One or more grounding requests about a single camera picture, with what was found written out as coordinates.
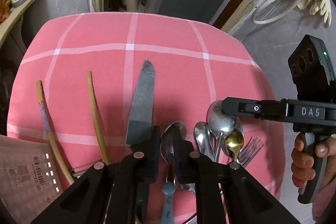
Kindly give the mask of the person's right hand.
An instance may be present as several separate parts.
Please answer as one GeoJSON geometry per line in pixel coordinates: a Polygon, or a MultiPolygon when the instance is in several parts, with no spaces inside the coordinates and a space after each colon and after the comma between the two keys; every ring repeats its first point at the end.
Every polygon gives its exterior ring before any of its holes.
{"type": "MultiPolygon", "coordinates": [[[[303,151],[304,143],[300,135],[297,135],[294,142],[294,149],[291,153],[292,164],[292,182],[294,186],[303,188],[308,181],[315,178],[315,170],[313,169],[314,159],[309,154],[303,151]]],[[[335,152],[336,142],[335,138],[325,139],[319,143],[315,148],[315,154],[319,158],[327,158],[327,165],[323,180],[321,182],[321,189],[326,187],[335,179],[335,152]]]]}

